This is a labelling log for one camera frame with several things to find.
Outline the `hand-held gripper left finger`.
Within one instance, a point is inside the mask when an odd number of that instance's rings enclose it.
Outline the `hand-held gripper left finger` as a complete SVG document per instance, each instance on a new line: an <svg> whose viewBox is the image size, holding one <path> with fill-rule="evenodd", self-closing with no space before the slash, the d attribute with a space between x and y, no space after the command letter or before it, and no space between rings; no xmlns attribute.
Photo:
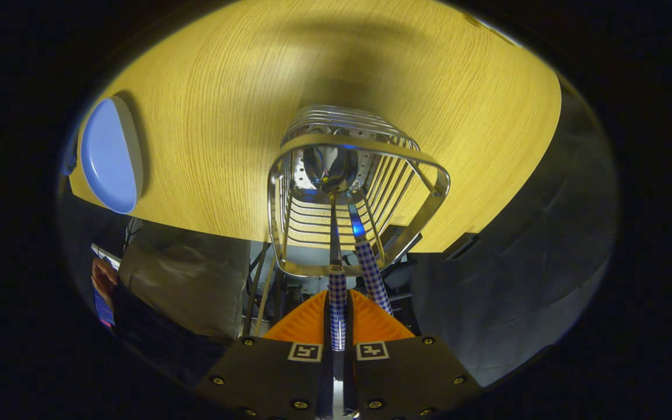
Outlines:
<svg viewBox="0 0 672 420"><path fill-rule="evenodd" d="M234 419L333 414L328 293L305 300L263 337L240 337L195 390Z"/></svg>

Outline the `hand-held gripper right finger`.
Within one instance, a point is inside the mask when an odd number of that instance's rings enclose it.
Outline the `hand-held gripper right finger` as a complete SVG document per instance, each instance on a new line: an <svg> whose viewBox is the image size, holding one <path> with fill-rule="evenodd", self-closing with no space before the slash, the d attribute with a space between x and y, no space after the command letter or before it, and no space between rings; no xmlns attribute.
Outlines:
<svg viewBox="0 0 672 420"><path fill-rule="evenodd" d="M360 419L436 419L483 387L444 341L416 335L359 292L348 295L344 398Z"/></svg>

